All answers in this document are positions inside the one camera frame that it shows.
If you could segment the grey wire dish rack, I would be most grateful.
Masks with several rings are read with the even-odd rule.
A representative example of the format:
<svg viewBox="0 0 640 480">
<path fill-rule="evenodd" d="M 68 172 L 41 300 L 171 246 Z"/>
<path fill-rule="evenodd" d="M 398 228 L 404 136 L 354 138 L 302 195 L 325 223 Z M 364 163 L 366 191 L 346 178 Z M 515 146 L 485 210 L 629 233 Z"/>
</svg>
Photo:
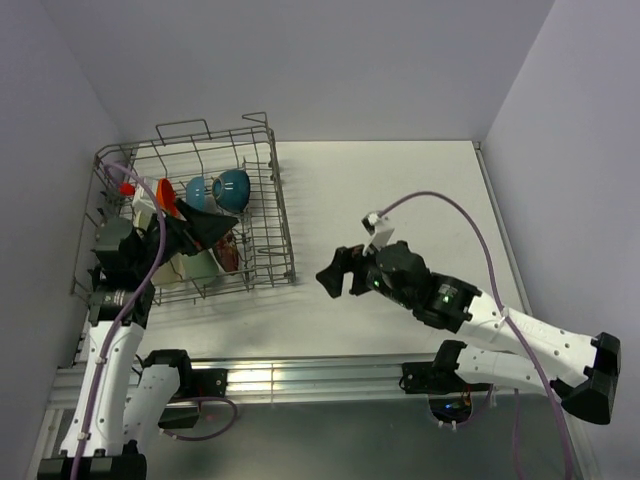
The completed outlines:
<svg viewBox="0 0 640 480">
<path fill-rule="evenodd" d="M 111 144 L 94 155 L 77 235 L 71 294 L 88 300 L 93 248 L 111 217 L 145 225 L 121 183 L 167 180 L 177 198 L 195 197 L 206 212 L 235 217 L 211 248 L 217 271 L 205 274 L 194 258 L 176 259 L 155 279 L 156 305 L 197 302 L 227 293 L 275 287 L 296 279 L 276 137 L 264 112 L 243 115 L 236 128 L 215 129 L 203 118 L 156 125 L 150 139 Z"/>
</svg>

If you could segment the red floral plate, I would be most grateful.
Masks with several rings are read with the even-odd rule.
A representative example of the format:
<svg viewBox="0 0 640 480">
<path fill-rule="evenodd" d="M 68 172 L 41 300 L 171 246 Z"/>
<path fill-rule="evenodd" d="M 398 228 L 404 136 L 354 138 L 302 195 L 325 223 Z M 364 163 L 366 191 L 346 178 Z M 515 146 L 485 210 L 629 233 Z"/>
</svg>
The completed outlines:
<svg viewBox="0 0 640 480">
<path fill-rule="evenodd" d="M 218 264 L 225 272 L 233 273 L 240 269 L 240 253 L 232 230 L 228 231 L 217 241 L 214 248 L 214 255 Z"/>
</svg>

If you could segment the green cup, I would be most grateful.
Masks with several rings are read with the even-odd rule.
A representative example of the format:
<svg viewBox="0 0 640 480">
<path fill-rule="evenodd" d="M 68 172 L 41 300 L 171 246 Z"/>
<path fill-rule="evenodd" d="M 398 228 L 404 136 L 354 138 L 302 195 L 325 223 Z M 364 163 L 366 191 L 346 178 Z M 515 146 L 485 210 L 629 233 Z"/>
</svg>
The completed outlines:
<svg viewBox="0 0 640 480">
<path fill-rule="evenodd" d="M 181 261 L 187 277 L 194 281 L 208 282 L 219 274 L 219 266 L 209 250 L 192 256 L 182 254 Z"/>
</svg>

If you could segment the light blue bowl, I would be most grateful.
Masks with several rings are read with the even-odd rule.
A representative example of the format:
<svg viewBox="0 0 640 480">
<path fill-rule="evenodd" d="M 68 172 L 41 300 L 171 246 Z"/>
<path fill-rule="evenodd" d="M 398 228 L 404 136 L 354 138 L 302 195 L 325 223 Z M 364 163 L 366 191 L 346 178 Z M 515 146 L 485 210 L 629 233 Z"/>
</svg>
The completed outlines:
<svg viewBox="0 0 640 480">
<path fill-rule="evenodd" d="M 217 213 L 217 205 L 211 190 L 207 187 L 204 176 L 196 176 L 188 181 L 185 187 L 186 203 L 205 213 Z"/>
</svg>

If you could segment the dark blue bowl beige inside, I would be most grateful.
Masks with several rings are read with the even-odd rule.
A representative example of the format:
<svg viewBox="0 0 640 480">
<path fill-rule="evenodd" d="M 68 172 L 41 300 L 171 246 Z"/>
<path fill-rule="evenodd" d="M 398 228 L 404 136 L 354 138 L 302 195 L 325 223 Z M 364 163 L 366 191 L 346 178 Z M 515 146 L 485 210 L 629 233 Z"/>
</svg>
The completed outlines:
<svg viewBox="0 0 640 480">
<path fill-rule="evenodd" d="M 231 213 L 241 214 L 249 203 L 251 183 L 244 170 L 227 170 L 212 179 L 216 204 Z"/>
</svg>

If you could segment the orange bowl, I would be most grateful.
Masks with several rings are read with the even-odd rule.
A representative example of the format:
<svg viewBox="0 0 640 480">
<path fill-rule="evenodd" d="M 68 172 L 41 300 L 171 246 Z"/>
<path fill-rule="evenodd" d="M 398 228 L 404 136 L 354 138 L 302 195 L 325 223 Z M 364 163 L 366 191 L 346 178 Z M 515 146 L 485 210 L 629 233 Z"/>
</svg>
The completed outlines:
<svg viewBox="0 0 640 480">
<path fill-rule="evenodd" d="M 180 217 L 180 213 L 175 204 L 177 195 L 171 182 L 167 178 L 161 178 L 158 180 L 155 196 L 165 213 L 172 217 Z"/>
</svg>

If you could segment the beige round plate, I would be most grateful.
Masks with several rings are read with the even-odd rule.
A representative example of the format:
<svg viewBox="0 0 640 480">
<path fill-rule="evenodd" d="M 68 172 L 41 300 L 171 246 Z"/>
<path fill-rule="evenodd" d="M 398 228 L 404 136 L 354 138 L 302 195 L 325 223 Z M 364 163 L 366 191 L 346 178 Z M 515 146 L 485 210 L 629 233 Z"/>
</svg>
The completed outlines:
<svg viewBox="0 0 640 480">
<path fill-rule="evenodd" d="M 155 288 L 175 289 L 185 279 L 185 269 L 179 254 L 173 256 L 168 262 L 159 267 L 151 278 Z"/>
</svg>

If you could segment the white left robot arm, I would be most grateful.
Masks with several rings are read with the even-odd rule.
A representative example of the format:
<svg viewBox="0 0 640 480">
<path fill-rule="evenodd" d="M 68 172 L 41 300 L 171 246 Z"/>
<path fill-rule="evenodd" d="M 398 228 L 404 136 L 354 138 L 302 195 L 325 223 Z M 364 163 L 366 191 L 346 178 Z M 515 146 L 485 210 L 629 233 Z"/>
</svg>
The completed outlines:
<svg viewBox="0 0 640 480">
<path fill-rule="evenodd" d="M 155 296 L 152 276 L 177 254 L 194 256 L 214 247 L 238 222 L 181 199 L 175 206 L 178 216 L 157 210 L 143 229 L 119 216 L 97 227 L 80 393 L 59 453 L 40 461 L 37 478 L 143 479 L 147 445 L 165 429 L 161 418 L 168 405 L 228 401 L 225 370 L 215 370 L 200 385 L 181 349 L 149 353 L 137 385 L 130 384 Z"/>
</svg>

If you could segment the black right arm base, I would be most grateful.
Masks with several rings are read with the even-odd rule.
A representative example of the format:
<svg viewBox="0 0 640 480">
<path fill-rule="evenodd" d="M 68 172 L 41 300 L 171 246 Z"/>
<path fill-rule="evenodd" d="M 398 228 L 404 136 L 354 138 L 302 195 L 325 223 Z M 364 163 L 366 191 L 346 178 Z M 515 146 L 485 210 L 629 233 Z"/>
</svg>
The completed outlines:
<svg viewBox="0 0 640 480">
<path fill-rule="evenodd" d="M 446 395 L 464 392 L 489 392 L 488 383 L 469 383 L 457 373 L 459 357 L 468 350 L 466 343 L 446 340 L 433 361 L 405 362 L 398 385 L 406 394 Z"/>
</svg>

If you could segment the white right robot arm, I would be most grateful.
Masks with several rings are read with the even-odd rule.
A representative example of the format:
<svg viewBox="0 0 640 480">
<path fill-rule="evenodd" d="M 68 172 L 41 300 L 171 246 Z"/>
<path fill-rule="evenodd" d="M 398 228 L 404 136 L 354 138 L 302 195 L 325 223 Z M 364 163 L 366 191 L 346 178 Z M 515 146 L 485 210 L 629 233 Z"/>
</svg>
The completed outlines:
<svg viewBox="0 0 640 480">
<path fill-rule="evenodd" d="M 499 306 L 487 292 L 431 271 L 408 244 L 367 252 L 339 247 L 317 281 L 332 298 L 352 274 L 353 296 L 376 292 L 448 337 L 435 357 L 402 366 L 408 394 L 444 395 L 502 386 L 549 394 L 568 414 L 607 425 L 621 370 L 621 342 L 606 332 L 578 334 Z"/>
</svg>

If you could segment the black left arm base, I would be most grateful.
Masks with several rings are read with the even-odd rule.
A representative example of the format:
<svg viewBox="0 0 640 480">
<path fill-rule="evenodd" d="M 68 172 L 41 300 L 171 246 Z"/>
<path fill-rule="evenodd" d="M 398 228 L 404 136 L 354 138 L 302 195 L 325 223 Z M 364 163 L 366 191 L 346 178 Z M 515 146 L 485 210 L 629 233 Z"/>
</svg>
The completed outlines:
<svg viewBox="0 0 640 480">
<path fill-rule="evenodd" d="M 228 370 L 223 368 L 194 369 L 186 389 L 179 390 L 170 400 L 160 417 L 158 426 L 165 430 L 189 429 L 202 416 L 204 403 L 194 403 L 189 398 L 224 398 Z"/>
</svg>

